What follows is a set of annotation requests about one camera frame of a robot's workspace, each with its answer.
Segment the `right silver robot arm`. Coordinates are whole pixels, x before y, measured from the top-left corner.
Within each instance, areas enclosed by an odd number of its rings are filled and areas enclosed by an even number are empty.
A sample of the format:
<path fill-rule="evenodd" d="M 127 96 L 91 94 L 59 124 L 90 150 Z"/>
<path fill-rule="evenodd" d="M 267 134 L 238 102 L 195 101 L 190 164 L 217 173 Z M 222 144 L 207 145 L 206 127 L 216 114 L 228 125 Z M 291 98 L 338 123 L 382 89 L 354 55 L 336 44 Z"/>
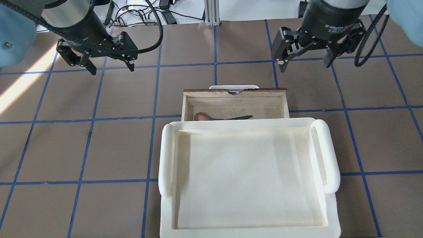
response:
<path fill-rule="evenodd" d="M 356 53 L 355 66 L 360 67 L 372 55 L 378 36 L 363 60 L 360 60 L 365 44 L 382 16 L 379 34 L 392 19 L 405 32 L 408 39 L 422 47 L 422 1 L 387 0 L 366 29 L 359 19 L 368 0 L 305 0 L 300 4 L 301 26 L 297 30 L 279 28 L 272 43 L 271 55 L 284 72 L 291 59 L 310 50 L 328 49 L 323 59 L 328 68 L 344 53 Z"/>

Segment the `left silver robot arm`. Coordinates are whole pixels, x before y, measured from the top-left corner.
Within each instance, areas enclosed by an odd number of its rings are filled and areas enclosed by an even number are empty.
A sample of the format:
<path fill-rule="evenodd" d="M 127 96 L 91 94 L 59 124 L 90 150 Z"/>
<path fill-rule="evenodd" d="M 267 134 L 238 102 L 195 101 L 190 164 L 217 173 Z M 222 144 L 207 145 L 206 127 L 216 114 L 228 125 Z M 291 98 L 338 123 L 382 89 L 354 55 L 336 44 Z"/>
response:
<path fill-rule="evenodd" d="M 107 33 L 95 7 L 110 0 L 2 0 L 1 67 L 19 64 L 35 42 L 41 25 L 60 36 L 56 51 L 69 66 L 85 68 L 92 75 L 92 58 L 109 57 L 134 70 L 137 47 L 126 32 Z"/>

